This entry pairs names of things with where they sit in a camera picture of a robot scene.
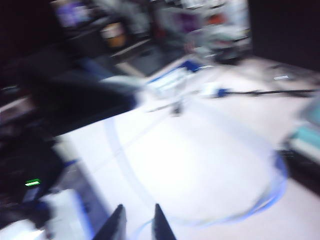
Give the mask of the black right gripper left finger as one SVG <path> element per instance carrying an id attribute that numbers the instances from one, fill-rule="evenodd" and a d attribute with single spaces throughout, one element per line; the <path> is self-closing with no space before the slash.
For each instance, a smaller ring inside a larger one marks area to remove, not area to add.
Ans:
<path id="1" fill-rule="evenodd" d="M 99 232 L 95 235 L 96 240 L 125 240 L 127 216 L 126 209 L 119 204 Z"/>

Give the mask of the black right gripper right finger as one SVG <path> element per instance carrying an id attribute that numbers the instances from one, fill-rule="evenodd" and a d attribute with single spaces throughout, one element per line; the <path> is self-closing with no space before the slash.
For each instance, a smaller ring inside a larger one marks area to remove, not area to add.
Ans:
<path id="1" fill-rule="evenodd" d="M 155 204 L 154 217 L 152 220 L 153 240 L 176 240 L 167 218 L 158 203 Z"/>

